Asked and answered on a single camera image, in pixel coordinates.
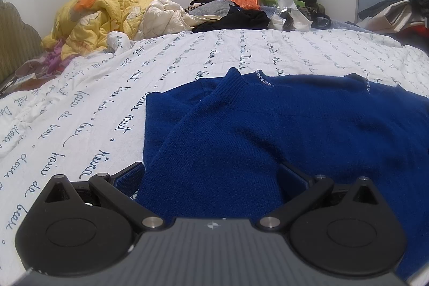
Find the silver bolt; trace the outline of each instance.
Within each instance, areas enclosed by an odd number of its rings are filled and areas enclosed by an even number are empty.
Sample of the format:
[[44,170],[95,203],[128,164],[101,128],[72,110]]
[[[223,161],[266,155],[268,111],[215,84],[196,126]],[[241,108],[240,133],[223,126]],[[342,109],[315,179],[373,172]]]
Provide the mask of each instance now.
[[259,224],[263,227],[275,228],[280,225],[280,220],[278,218],[268,216],[261,218],[259,220]]
[[162,220],[162,218],[159,218],[159,217],[146,217],[146,218],[142,221],[142,224],[143,224],[145,227],[148,227],[148,228],[158,228],[158,227],[160,227],[163,223],[164,223],[164,221]]

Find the gray gripper base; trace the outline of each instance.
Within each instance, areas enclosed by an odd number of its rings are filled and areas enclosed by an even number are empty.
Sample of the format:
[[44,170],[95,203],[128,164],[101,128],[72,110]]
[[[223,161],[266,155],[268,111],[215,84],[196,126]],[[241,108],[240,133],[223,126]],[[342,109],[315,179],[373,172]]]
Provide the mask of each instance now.
[[177,219],[142,235],[102,272],[60,278],[30,272],[17,286],[406,286],[394,274],[346,280],[307,266],[284,238],[248,220]]

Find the white bed sheet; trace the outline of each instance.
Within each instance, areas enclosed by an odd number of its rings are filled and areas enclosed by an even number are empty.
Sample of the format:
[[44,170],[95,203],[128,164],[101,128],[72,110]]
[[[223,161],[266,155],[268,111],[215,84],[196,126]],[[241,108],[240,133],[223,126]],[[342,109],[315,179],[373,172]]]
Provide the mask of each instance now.
[[75,58],[40,89],[0,100],[0,284],[24,272],[14,236],[52,175],[87,180],[141,161],[145,96],[232,66],[268,76],[357,73],[429,97],[424,52],[349,30],[183,32]]

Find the yellow blanket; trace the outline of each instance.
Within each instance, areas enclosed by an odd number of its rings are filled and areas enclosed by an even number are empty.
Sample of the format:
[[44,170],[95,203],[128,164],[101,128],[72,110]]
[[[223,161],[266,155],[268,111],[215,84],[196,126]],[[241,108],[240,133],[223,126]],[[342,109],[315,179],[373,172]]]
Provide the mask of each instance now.
[[54,27],[42,40],[42,46],[49,50],[57,40],[64,39],[64,60],[70,55],[105,49],[106,36],[111,31],[124,32],[132,39],[152,1],[70,0],[55,15]]

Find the triangular cutout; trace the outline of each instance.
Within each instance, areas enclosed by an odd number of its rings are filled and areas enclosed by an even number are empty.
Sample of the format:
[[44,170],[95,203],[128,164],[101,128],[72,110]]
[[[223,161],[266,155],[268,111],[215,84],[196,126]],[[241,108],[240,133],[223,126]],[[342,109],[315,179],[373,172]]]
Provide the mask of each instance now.
[[66,190],[64,189],[63,184],[56,183],[55,186],[52,188],[51,192],[49,193],[48,197],[46,198],[45,202],[63,202],[64,200],[68,199],[70,198]]
[[372,204],[372,205],[378,204],[374,194],[371,192],[371,189],[369,189],[366,185],[362,185],[359,188],[359,190],[357,191],[356,195],[353,198],[353,201],[363,202],[365,204]]

